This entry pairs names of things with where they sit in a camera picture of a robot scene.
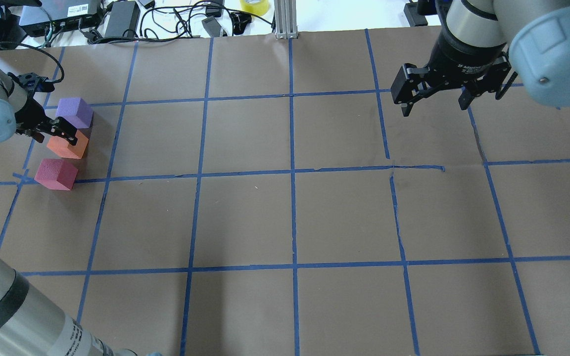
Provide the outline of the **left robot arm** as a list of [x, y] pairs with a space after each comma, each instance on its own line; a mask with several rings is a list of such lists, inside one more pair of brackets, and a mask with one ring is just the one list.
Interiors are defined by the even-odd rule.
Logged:
[[69, 191], [36, 180], [47, 144], [0, 143], [0, 260], [32, 286], [13, 356], [425, 356], [445, 349], [415, 252], [452, 173], [394, 148], [383, 54], [267, 36], [68, 46], [42, 103], [94, 111]]

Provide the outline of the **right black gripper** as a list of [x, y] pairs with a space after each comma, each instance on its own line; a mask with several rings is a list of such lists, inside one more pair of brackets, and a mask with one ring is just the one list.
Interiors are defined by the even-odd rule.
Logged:
[[518, 78], [504, 47], [470, 45], [450, 30], [441, 30], [426, 67], [404, 63], [398, 70], [390, 87], [393, 103], [400, 106], [403, 117], [408, 117], [423, 96], [442, 90], [462, 88], [458, 99], [461, 110], [467, 110], [485, 92], [501, 99]]

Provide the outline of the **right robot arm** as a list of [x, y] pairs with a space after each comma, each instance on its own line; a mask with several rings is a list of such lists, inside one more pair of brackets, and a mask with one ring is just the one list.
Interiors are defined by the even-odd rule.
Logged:
[[429, 74], [468, 83], [504, 48], [534, 101], [570, 106], [570, 0], [451, 0]]

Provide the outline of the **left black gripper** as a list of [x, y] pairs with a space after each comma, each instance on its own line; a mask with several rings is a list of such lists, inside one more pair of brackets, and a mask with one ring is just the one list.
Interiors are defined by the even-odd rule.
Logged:
[[21, 75], [8, 72], [7, 76], [14, 83], [9, 98], [20, 102], [13, 104], [16, 131], [35, 132], [35, 140], [39, 143], [43, 143], [45, 136], [50, 135], [60, 137], [70, 145], [77, 144], [78, 129], [65, 118], [50, 119], [43, 106], [34, 99], [36, 92], [52, 92], [53, 84], [47, 77], [32, 72]]

